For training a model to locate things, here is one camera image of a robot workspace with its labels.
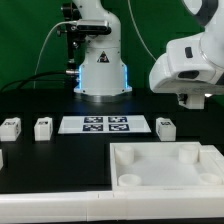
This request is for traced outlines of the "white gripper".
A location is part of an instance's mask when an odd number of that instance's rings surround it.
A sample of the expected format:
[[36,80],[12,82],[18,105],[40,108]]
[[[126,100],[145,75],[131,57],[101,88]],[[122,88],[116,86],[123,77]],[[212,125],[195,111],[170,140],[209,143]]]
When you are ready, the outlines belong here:
[[224,95],[224,68],[208,61],[201,38],[199,33],[167,44],[149,74],[153,92],[176,94],[179,105],[188,109],[203,109],[207,94]]

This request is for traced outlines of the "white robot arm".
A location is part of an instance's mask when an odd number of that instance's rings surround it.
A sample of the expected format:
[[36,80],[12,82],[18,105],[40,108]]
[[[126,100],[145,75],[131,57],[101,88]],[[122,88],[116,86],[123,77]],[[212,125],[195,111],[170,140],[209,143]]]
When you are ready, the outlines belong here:
[[[74,91],[94,101],[131,92],[120,55],[119,19],[100,0],[72,2],[81,14],[75,30],[87,41]],[[176,94],[183,107],[202,109],[207,94],[224,94],[224,0],[182,2],[205,31],[168,42],[149,74],[149,85],[155,93]]]

